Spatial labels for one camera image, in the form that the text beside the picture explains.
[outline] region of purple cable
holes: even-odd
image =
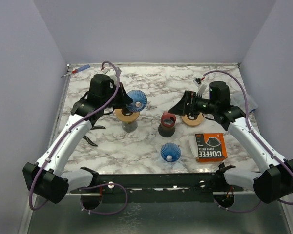
[[[114,183],[108,183],[108,184],[99,184],[99,185],[92,186],[92,187],[85,187],[85,188],[81,188],[81,189],[85,189],[85,190],[88,190],[88,189],[96,189],[96,188],[100,188],[100,187],[108,186],[108,185],[116,185],[116,186],[120,187],[124,191],[124,193],[125,193],[125,203],[122,206],[122,208],[120,208],[119,210],[114,211],[114,212],[103,213],[103,212],[98,212],[98,211],[93,211],[93,210],[87,210],[84,207],[83,202],[81,201],[82,211],[83,210],[86,210],[86,211],[88,211],[90,213],[97,214],[97,215],[115,215],[115,214],[118,214],[119,212],[123,211],[126,208],[127,204],[128,204],[128,194],[127,194],[126,189],[122,185],[120,185],[120,184],[114,184]]]
[[[225,211],[230,211],[230,212],[233,212],[233,213],[249,213],[249,212],[255,211],[260,206],[260,204],[262,204],[262,201],[259,201],[259,203],[256,206],[254,206],[252,209],[239,211],[239,210],[233,210],[233,209],[225,208],[225,207],[219,205],[219,203],[216,201],[215,198],[214,198],[214,202],[218,205],[218,207],[220,209],[225,210]]]
[[[104,68],[104,64],[110,64],[115,72],[116,72],[116,77],[117,77],[117,84],[116,84],[116,89],[115,89],[115,92],[113,93],[113,95],[111,96],[111,98],[104,104],[102,105],[101,107],[99,107],[97,110],[95,110],[94,112],[91,112],[89,113],[88,115],[86,115],[85,117],[83,117],[82,119],[78,120],[76,123],[74,123],[69,129],[68,131],[66,131],[61,137],[60,139],[58,140],[58,142],[55,144],[54,148],[52,149],[51,153],[49,154],[48,158],[46,160],[49,160],[53,157],[53,154],[55,153],[55,151],[57,150],[57,148],[59,147],[59,145],[62,143],[62,141],[65,139],[65,137],[71,133],[71,131],[78,125],[80,124],[82,121],[84,120],[87,120],[88,118],[90,118],[91,116],[93,116],[94,114],[98,113],[99,111],[103,110],[116,96],[117,92],[118,92],[118,89],[119,89],[119,83],[120,83],[120,73],[118,71],[118,69],[115,67],[115,65],[109,61],[104,61],[102,64],[101,64],[101,69]],[[29,190],[29,207],[31,210],[33,211],[36,211],[36,210],[39,210],[42,206],[44,206],[48,200],[46,200],[42,205],[38,206],[38,207],[34,207],[33,205],[33,193],[34,193],[34,188],[35,188],[35,185],[37,183],[37,180],[40,176],[40,174],[42,173],[43,169],[45,168],[45,166],[47,165],[48,161],[45,161],[43,163],[43,165],[40,167],[40,169],[38,170],[34,180],[33,180],[33,183],[31,184],[31,187],[30,187],[30,190]]]
[[[293,172],[284,164],[284,162],[282,162],[282,160],[280,160],[279,158],[277,158],[274,155],[274,153],[269,149],[269,147],[259,138],[259,136],[251,128],[251,125],[249,123],[249,105],[248,105],[248,100],[247,100],[246,92],[245,92],[242,84],[232,74],[230,74],[229,72],[221,71],[221,70],[209,71],[209,72],[206,72],[205,74],[203,74],[203,76],[206,76],[206,75],[208,75],[210,73],[214,73],[214,72],[224,73],[224,74],[230,76],[239,85],[239,87],[240,87],[240,89],[241,89],[241,91],[243,93],[243,97],[244,97],[244,104],[245,104],[245,122],[246,122],[246,125],[247,125],[249,131],[256,138],[256,140],[265,148],[265,150],[268,151],[268,153],[271,155],[271,157],[274,158],[278,163],[280,163],[285,168],[285,170],[287,170],[287,172],[290,174],[290,176],[293,179]],[[280,199],[278,201],[280,201],[280,202],[282,202],[284,204],[287,204],[287,205],[293,205],[293,202],[282,201]]]

